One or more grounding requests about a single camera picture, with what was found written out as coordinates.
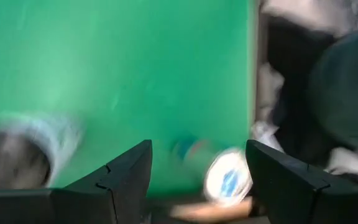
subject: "gray fabric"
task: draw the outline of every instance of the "gray fabric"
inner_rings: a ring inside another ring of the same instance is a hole
[[[358,31],[325,52],[308,83],[310,108],[320,125],[358,148]]]

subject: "green backdrop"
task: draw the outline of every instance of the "green backdrop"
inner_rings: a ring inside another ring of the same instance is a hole
[[[56,186],[152,139],[149,195],[197,189],[171,160],[187,134],[244,144],[250,0],[0,0],[0,114],[73,113],[86,136]]]

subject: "green surface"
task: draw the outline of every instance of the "green surface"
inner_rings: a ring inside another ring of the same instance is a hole
[[[81,116],[83,145],[57,181],[152,139],[150,195],[194,190],[170,160],[188,133],[242,144],[252,107],[250,0],[0,0],[0,114]]]

